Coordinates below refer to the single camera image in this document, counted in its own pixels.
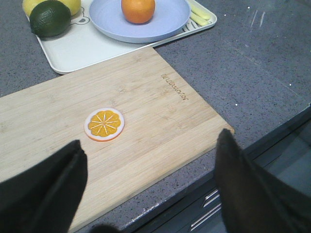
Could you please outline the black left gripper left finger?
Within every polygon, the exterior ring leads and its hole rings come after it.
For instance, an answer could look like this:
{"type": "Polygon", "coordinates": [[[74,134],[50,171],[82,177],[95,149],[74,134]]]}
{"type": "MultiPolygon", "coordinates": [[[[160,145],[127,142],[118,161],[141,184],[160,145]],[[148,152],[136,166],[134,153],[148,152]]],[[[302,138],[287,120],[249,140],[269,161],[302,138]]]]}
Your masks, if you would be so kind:
{"type": "Polygon", "coordinates": [[[0,184],[2,233],[66,233],[87,183],[87,155],[74,140],[0,184]]]}

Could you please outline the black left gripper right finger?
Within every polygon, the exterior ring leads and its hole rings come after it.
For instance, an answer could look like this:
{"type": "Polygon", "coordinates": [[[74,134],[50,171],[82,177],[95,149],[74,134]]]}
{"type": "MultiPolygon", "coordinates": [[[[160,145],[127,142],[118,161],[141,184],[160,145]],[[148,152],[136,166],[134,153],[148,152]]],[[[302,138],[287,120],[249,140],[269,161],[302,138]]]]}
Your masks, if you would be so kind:
{"type": "Polygon", "coordinates": [[[251,161],[223,129],[214,179],[229,233],[309,233],[311,199],[251,161]]]}

